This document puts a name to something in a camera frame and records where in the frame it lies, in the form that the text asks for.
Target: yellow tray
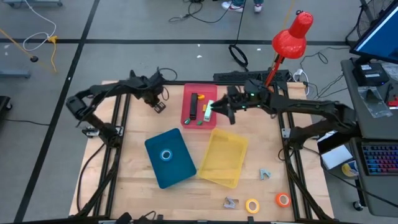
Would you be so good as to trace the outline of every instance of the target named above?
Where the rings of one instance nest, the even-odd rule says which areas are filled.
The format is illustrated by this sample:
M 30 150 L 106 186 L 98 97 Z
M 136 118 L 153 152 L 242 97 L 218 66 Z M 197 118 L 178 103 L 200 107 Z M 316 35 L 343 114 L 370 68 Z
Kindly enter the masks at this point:
M 198 176 L 229 188 L 238 185 L 248 140 L 220 129 L 211 132 Z

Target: red plastic tray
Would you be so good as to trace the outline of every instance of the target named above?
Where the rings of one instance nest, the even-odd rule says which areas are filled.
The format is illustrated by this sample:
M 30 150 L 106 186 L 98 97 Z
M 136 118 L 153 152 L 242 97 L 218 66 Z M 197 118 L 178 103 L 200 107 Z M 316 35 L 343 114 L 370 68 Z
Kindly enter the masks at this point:
M 189 111 L 191 107 L 191 94 L 198 93 L 205 96 L 204 100 L 198 100 L 197 107 L 197 119 L 191 120 L 191 122 L 186 125 L 184 121 L 189 118 Z M 181 112 L 181 125 L 184 128 L 192 128 L 192 129 L 213 129 L 216 127 L 217 116 L 216 113 L 211 114 L 210 122 L 206 122 L 203 120 L 205 116 L 205 112 L 202 111 L 203 105 L 208 104 L 209 100 L 213 100 L 214 102 L 217 100 L 217 86 L 216 85 L 207 85 L 207 84 L 193 84 L 187 83 L 184 85 L 184 95 L 182 99 L 182 112 Z M 198 121 L 203 121 L 202 125 L 197 125 Z

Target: blue tray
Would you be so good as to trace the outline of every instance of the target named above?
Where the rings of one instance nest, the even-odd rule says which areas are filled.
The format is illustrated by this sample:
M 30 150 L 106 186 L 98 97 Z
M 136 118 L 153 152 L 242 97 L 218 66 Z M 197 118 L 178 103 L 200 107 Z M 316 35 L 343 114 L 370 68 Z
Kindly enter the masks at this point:
M 197 173 L 179 129 L 146 140 L 145 147 L 160 188 L 170 187 Z

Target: white cable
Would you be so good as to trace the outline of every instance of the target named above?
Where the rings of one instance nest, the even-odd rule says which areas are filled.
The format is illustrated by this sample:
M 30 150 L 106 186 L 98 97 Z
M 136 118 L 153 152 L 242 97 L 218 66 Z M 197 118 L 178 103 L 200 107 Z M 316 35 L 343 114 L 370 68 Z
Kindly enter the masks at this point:
M 32 12 L 33 12 L 34 14 L 38 15 L 39 17 L 41 17 L 42 19 L 44 19 L 44 20 L 47 21 L 47 22 L 51 22 L 51 23 L 54 25 L 54 31 L 51 33 L 51 35 L 49 35 L 49 34 L 46 33 L 46 32 L 38 32 L 38 33 L 33 34 L 33 35 L 31 35 L 30 37 L 28 37 L 28 38 L 26 38 L 26 39 L 24 40 L 24 42 L 22 43 L 22 46 L 23 46 L 23 48 L 24 48 L 26 51 L 29 51 L 29 52 L 30 52 L 30 51 L 33 51 L 33 50 L 38 49 L 38 48 L 41 47 L 49 38 L 51 38 L 51 37 L 54 35 L 55 30 L 57 30 L 57 25 L 56 25 L 53 21 L 51 21 L 51 20 L 45 18 L 44 16 L 40 15 L 39 13 L 37 13 L 37 12 L 33 9 L 33 7 L 30 6 L 30 4 L 27 2 L 27 0 L 24 0 L 24 1 L 25 1 L 25 3 L 27 4 L 27 6 L 29 7 L 29 9 L 32 10 Z M 27 49 L 27 48 L 25 47 L 25 43 L 26 43 L 29 39 L 31 39 L 32 37 L 34 37 L 34 36 L 36 36 L 36 35 L 39 35 L 39 34 L 44 34 L 44 35 L 47 36 L 47 38 L 46 38 L 45 40 L 43 40 L 43 42 L 42 42 L 41 44 L 39 44 L 37 47 L 35 47 L 35 48 L 33 48 L 33 49 Z
M 308 76 L 307 76 L 307 74 L 304 72 L 304 70 L 302 70 L 302 69 L 298 69 L 298 70 L 293 74 L 293 80 L 294 80 L 295 82 L 298 82 L 298 81 L 300 80 L 300 77 L 301 77 L 302 74 L 304 74 L 305 79 L 307 80 L 307 83 L 309 83 L 310 81 L 309 81 L 309 79 L 308 79 Z M 308 94 L 310 94 L 310 87 L 307 86 L 307 91 L 305 92 L 305 95 L 308 96 Z

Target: person's foot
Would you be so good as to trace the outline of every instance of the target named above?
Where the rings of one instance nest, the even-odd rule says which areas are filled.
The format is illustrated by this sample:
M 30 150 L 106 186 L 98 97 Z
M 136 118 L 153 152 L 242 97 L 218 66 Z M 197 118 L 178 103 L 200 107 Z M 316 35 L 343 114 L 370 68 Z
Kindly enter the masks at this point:
M 262 4 L 255 4 L 254 5 L 254 12 L 261 12 Z
M 230 11 L 235 11 L 235 12 L 243 12 L 243 6 L 235 6 L 234 4 L 232 4 L 232 1 L 228 1 L 228 2 L 223 2 L 221 4 L 221 6 L 223 7 L 223 9 L 225 10 L 230 10 Z

